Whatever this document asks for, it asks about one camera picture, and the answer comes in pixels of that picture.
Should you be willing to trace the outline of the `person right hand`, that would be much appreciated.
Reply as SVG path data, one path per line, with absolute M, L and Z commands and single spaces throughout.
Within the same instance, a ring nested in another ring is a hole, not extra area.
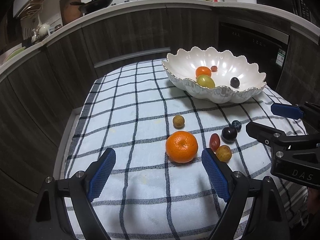
M 316 214 L 320 206 L 320 194 L 316 189 L 308 188 L 307 210 L 308 213 Z

